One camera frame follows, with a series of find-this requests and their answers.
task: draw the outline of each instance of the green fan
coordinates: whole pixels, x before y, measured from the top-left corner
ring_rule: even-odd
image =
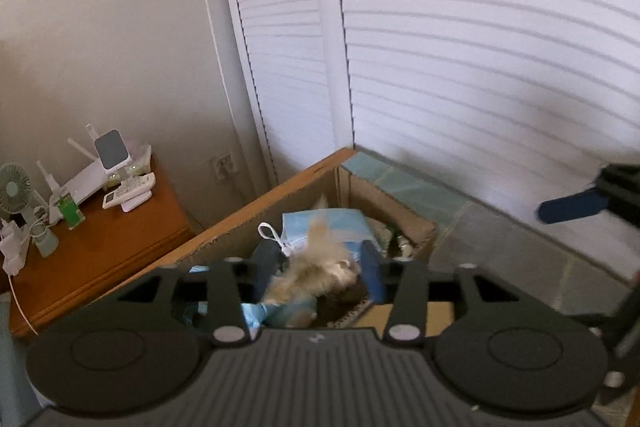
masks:
[[[0,167],[0,208],[8,214],[22,214],[25,222],[33,223],[35,214],[31,208],[33,187],[24,168],[15,163]]]

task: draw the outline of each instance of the wall outlet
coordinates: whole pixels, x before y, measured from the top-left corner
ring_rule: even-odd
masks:
[[[236,160],[231,152],[225,155],[214,158],[211,162],[213,172],[216,174],[216,178],[219,180],[225,180],[229,174],[236,174],[238,172],[238,166]]]

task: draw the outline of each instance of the circular pad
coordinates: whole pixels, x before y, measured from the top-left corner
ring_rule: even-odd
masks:
[[[145,339],[135,331],[102,330],[80,335],[71,344],[71,358],[89,371],[117,371],[145,353]]]
[[[488,347],[497,362],[522,371],[551,367],[562,356],[562,344],[553,335],[529,328],[495,333]]]
[[[439,336],[434,361],[467,401],[506,415],[587,407],[607,370],[607,352],[586,327],[519,303],[469,310]]]
[[[122,311],[61,321],[33,341],[27,374],[42,397],[73,413],[114,415],[183,388],[200,363],[197,338],[170,317]]]

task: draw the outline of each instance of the green bottle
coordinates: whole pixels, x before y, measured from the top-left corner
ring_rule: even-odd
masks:
[[[68,188],[62,188],[62,192],[60,193],[60,198],[58,199],[56,206],[58,207],[60,214],[62,214],[62,217],[65,218],[69,230],[73,230],[84,221],[84,214],[80,212],[80,209],[74,201],[74,198],[71,197],[71,193]]]

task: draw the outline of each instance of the cardboard box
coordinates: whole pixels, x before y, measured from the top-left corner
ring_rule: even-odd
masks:
[[[282,214],[308,210],[323,194],[330,207],[357,208],[368,217],[395,225],[417,246],[415,257],[428,259],[436,239],[436,224],[343,167],[342,163],[353,154],[353,150],[341,149],[299,172],[123,284],[158,266],[209,264],[226,257],[250,257],[261,241],[257,232],[261,222],[280,231]]]
[[[250,219],[238,223],[228,232],[213,238],[185,261],[189,264],[207,264],[225,257],[250,257],[262,240],[257,231],[260,223],[270,223],[280,233],[282,214],[308,210],[323,194],[330,208],[357,208],[367,217],[394,225],[416,246],[415,258],[429,258],[436,238],[436,225],[340,165],[280,198]]]
[[[386,322],[389,320],[393,304],[371,307],[357,322],[355,328],[374,328],[379,338],[385,332]],[[427,306],[426,337],[436,337],[454,322],[453,303],[430,302]]]

